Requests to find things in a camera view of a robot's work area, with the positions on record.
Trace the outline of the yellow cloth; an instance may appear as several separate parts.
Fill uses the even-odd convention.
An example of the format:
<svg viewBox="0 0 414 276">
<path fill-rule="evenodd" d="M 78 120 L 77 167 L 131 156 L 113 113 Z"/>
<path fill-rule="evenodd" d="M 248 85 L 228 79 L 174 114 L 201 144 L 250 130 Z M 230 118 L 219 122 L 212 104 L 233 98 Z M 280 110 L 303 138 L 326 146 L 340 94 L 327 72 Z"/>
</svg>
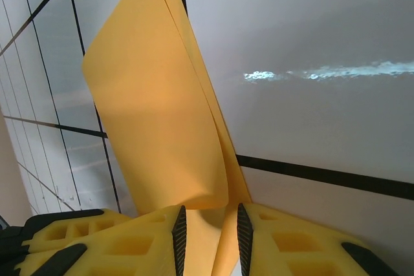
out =
<svg viewBox="0 0 414 276">
<path fill-rule="evenodd" d="M 182 0 L 120 0 L 82 70 L 138 213 L 185 206 L 184 276 L 231 276 L 250 195 Z"/>
</svg>

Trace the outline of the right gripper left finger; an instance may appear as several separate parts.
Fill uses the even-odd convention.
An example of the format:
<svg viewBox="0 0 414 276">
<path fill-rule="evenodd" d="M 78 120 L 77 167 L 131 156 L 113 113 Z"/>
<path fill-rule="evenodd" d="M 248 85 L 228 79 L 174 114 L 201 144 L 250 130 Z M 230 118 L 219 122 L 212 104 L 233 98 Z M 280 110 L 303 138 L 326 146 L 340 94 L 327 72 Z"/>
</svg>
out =
<svg viewBox="0 0 414 276">
<path fill-rule="evenodd" d="M 12 276 L 183 276 L 184 206 L 136 218 L 108 209 L 32 217 Z"/>
</svg>

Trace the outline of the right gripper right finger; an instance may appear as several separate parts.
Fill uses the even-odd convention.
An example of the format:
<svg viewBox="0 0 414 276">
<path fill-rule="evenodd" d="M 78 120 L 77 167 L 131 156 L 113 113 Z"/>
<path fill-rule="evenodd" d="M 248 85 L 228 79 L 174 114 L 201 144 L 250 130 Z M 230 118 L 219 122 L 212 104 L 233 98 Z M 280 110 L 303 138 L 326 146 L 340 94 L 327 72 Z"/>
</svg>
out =
<svg viewBox="0 0 414 276">
<path fill-rule="evenodd" d="M 361 240 L 259 204 L 239 204 L 242 276 L 398 276 Z"/>
</svg>

